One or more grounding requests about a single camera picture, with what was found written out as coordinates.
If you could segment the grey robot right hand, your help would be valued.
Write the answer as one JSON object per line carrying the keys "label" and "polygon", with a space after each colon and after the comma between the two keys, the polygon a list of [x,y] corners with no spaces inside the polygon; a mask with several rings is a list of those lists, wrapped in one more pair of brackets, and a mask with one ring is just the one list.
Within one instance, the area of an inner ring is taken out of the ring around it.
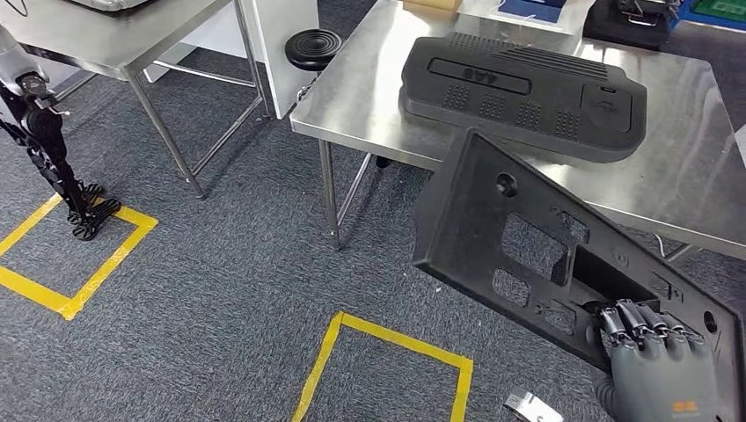
{"label": "grey robot right hand", "polygon": [[611,373],[595,381],[615,421],[715,421],[719,396],[711,347],[668,312],[618,300],[598,309]]}

